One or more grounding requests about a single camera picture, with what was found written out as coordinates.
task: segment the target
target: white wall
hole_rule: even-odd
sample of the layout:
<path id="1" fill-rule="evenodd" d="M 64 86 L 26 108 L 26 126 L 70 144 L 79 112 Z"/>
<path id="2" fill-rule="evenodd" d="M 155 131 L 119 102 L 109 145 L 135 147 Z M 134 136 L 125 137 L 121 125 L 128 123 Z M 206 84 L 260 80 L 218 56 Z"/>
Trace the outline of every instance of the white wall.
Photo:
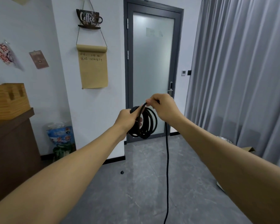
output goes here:
<path id="1" fill-rule="evenodd" d="M 0 60 L 0 84 L 24 83 L 35 115 L 30 118 L 41 155 L 52 153 L 46 135 L 50 122 L 70 121 L 70 112 L 51 0 L 31 0 L 21 6 L 0 0 L 0 40 L 6 39 L 24 71 Z M 41 50 L 49 64 L 38 70 L 29 52 Z"/>
<path id="2" fill-rule="evenodd" d="M 75 43 L 79 20 L 75 9 L 82 9 L 83 0 L 52 0 L 61 59 L 67 88 L 68 101 L 75 131 L 77 148 L 86 145 L 108 127 L 125 108 L 124 69 L 124 20 L 123 0 L 91 0 L 95 11 L 104 22 L 102 32 L 108 45 L 109 85 L 102 89 L 81 89 L 81 79 Z M 189 76 L 181 76 L 182 70 L 190 70 L 197 30 L 201 0 L 151 0 L 184 8 L 184 22 L 180 45 L 175 101 L 184 113 Z M 85 0 L 85 10 L 90 10 Z M 79 44 L 104 45 L 99 30 L 80 30 Z M 123 156 L 123 142 L 119 143 L 109 158 Z"/>

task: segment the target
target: rope hanger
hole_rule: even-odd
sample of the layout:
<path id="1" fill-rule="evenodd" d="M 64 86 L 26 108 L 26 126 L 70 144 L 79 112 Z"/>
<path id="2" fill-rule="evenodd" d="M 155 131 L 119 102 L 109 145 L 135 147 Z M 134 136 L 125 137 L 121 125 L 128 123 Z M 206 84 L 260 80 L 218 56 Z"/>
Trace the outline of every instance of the rope hanger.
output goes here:
<path id="1" fill-rule="evenodd" d="M 93 8 L 92 3 L 91 3 L 91 1 L 90 1 L 90 0 L 89 0 L 89 2 L 90 2 L 90 5 L 91 5 L 92 10 L 95 12 L 95 10 L 94 10 L 94 8 Z M 104 35 L 103 35 L 103 33 L 102 33 L 101 28 L 100 28 L 100 31 L 101 31 L 101 34 L 102 34 L 102 36 L 103 36 L 104 42 L 105 42 L 105 44 L 106 44 L 106 47 L 107 47 L 107 49 L 108 49 L 108 46 L 107 46 L 107 43 L 106 43 L 106 40 L 105 40 L 105 38 L 104 38 Z M 77 43 L 78 43 L 79 33 L 80 33 L 80 27 L 79 27 L 79 29 L 78 29 L 78 36 L 77 36 L 76 45 L 77 45 Z"/>

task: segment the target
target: person's left arm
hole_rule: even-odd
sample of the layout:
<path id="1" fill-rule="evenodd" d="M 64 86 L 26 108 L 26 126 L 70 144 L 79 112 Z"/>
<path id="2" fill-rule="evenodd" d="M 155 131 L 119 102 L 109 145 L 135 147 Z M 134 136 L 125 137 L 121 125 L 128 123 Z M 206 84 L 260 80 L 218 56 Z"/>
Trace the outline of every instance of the person's left arm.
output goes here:
<path id="1" fill-rule="evenodd" d="M 49 165 L 7 195 L 0 201 L 0 224 L 59 223 L 125 138 L 139 111 L 120 111 L 115 124 L 97 139 Z"/>

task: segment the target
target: door frame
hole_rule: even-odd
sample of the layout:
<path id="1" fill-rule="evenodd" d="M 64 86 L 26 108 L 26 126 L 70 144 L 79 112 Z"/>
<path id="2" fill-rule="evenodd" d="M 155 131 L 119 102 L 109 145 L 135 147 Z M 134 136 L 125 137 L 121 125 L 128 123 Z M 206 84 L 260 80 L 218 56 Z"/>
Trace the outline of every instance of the door frame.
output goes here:
<path id="1" fill-rule="evenodd" d="M 128 28 L 127 28 L 127 18 L 128 18 L 128 4 L 136 4 L 140 6 L 145 6 L 145 7 L 151 7 L 151 8 L 156 8 L 160 10 L 166 10 L 166 11 L 171 11 L 175 13 L 180 14 L 180 22 L 177 21 L 177 24 L 179 25 L 178 29 L 178 42 L 177 42 L 177 50 L 176 50 L 176 55 L 175 55 L 175 60 L 174 60 L 174 72 L 173 72 L 173 92 L 172 92 L 172 97 L 174 98 L 175 94 L 175 84 L 176 84 L 176 75 L 177 75 L 177 66 L 178 66 L 178 59 L 179 59 L 179 49 L 180 49 L 180 40 L 181 40 L 181 34 L 182 34 L 182 21 L 183 21 L 183 14 L 184 10 L 181 8 L 177 7 L 172 7 L 160 3 L 156 3 L 153 1 L 147 1 L 147 0 L 124 0 L 124 61 L 125 61 L 125 103 L 126 103 L 126 108 L 131 108 L 129 107 L 129 76 L 128 76 L 128 58 L 127 58 L 127 52 L 128 52 Z M 156 138 L 156 137 L 161 137 L 164 136 L 165 133 L 161 133 L 159 135 L 151 135 L 150 138 Z M 134 141 L 139 141 L 142 140 L 141 138 L 132 138 L 130 135 L 127 135 L 127 143 L 134 142 Z"/>

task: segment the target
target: frosted glass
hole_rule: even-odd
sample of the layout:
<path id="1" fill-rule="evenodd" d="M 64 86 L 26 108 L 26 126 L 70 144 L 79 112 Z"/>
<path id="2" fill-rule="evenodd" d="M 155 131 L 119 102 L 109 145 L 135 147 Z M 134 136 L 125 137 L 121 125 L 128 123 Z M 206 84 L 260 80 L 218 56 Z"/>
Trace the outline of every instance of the frosted glass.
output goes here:
<path id="1" fill-rule="evenodd" d="M 133 106 L 145 103 L 154 93 L 167 93 L 174 19 L 134 12 Z M 154 134 L 164 132 L 158 117 Z"/>

